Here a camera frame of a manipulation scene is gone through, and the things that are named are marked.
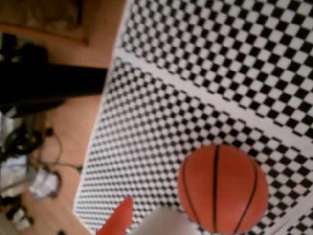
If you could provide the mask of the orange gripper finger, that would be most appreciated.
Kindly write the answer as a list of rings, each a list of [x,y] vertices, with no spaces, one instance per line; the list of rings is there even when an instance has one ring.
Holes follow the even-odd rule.
[[[113,211],[104,225],[96,231],[97,235],[125,235],[131,227],[133,199],[126,197]]]

